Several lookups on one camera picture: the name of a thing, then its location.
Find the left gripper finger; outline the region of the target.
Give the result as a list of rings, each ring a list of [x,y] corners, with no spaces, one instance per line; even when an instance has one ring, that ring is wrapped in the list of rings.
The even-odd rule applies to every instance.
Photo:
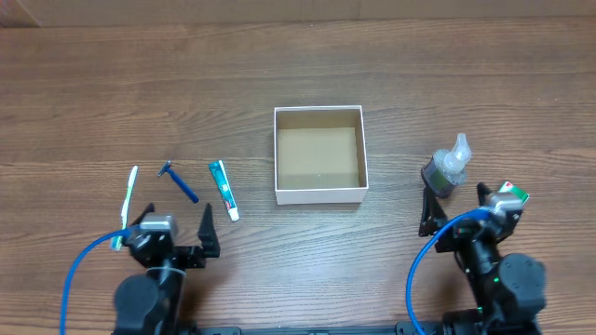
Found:
[[[129,227],[139,225],[147,214],[153,213],[154,211],[155,205],[153,203],[149,203],[141,212],[141,214],[129,225]]]
[[[207,203],[199,229],[197,231],[197,237],[201,242],[205,258],[219,258],[221,254],[221,247],[218,236],[216,234],[212,205]]]

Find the green Dettol soap bar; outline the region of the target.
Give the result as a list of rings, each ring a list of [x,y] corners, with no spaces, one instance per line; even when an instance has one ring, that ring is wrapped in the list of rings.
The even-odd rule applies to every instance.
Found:
[[[512,193],[516,197],[518,197],[523,204],[525,204],[530,199],[530,194],[521,189],[520,187],[514,185],[510,181],[505,181],[498,190],[499,193]]]

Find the green white toothbrush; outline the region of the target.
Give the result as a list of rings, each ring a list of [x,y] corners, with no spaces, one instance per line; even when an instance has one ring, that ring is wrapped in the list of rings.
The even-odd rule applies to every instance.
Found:
[[[128,178],[128,182],[127,182],[127,192],[126,192],[126,196],[125,196],[125,199],[123,201],[121,211],[120,211],[121,229],[122,230],[126,229],[129,224],[129,205],[130,205],[131,197],[133,195],[138,171],[139,171],[139,167],[133,166],[129,173],[129,178]],[[112,239],[111,250],[119,251],[122,248],[122,246],[123,246],[123,242],[122,242],[121,236],[117,236]]]

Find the clear pump soap bottle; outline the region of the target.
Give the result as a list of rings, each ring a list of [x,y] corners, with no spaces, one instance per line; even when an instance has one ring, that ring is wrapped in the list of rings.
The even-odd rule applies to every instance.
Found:
[[[467,142],[467,135],[459,133],[451,150],[437,150],[422,167],[423,182],[436,197],[447,198],[456,186],[466,182],[466,167],[471,157],[472,151]]]

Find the green toothpaste tube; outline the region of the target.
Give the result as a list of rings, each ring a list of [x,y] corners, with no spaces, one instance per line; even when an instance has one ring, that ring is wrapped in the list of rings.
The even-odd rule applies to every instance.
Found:
[[[222,160],[212,162],[209,164],[209,169],[223,198],[223,202],[231,221],[238,221],[239,212],[237,203],[227,177],[224,162]]]

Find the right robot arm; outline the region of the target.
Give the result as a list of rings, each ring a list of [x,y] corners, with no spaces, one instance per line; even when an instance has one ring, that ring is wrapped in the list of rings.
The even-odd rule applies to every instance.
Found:
[[[416,255],[406,284],[406,306],[418,334],[539,334],[536,316],[546,307],[546,268],[534,258],[501,255],[498,244],[513,235],[528,195],[509,183],[495,192],[477,185],[479,207],[452,219],[427,186],[418,235],[430,240]],[[477,306],[448,312],[424,325],[413,312],[415,271],[427,252],[452,253],[464,273]]]

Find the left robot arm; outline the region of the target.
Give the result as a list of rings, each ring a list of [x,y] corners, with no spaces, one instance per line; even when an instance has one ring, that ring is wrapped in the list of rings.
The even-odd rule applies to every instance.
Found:
[[[215,231],[212,206],[207,204],[197,230],[198,246],[178,246],[177,222],[170,214],[155,213],[149,204],[129,227],[123,239],[130,256],[144,269],[115,291],[115,334],[199,334],[194,321],[179,318],[188,269],[204,268],[218,258],[221,247]]]

